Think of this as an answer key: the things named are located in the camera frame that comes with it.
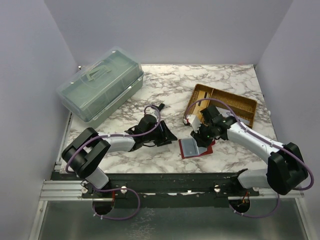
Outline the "red leather card holder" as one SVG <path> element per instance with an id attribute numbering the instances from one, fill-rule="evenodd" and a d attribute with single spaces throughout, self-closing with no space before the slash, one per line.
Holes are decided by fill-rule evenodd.
<path id="1" fill-rule="evenodd" d="M 202 157 L 213 153 L 214 140 L 208 147 L 198 147 L 193 138 L 183 138 L 178 140 L 180 154 L 182 159 L 189 159 L 195 157 Z"/>

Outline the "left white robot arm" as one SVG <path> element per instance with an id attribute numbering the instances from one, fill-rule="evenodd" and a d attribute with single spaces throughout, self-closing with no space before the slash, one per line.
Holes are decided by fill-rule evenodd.
<path id="1" fill-rule="evenodd" d="M 111 185 L 99 164 L 107 153 L 133 152 L 149 143 L 160 147 L 177 140 L 164 120 L 157 121 L 154 115 L 145 114 L 137 125 L 106 139 L 102 139 L 92 127 L 86 128 L 63 150 L 61 157 L 69 164 L 67 168 L 92 184 L 93 191 L 104 198 L 110 194 Z"/>

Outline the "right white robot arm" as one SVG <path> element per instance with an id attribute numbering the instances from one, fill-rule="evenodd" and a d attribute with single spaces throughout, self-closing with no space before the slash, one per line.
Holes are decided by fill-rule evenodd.
<path id="1" fill-rule="evenodd" d="M 232 141 L 266 163 L 266 168 L 240 170 L 230 183 L 230 191 L 234 195 L 241 196 L 250 188 L 269 188 L 286 195 L 309 176 L 296 144 L 273 141 L 248 128 L 233 115 L 224 117 L 214 105 L 200 113 L 203 121 L 194 114 L 187 115 L 184 120 L 191 125 L 190 135 L 198 147 L 206 148 L 215 139 Z"/>

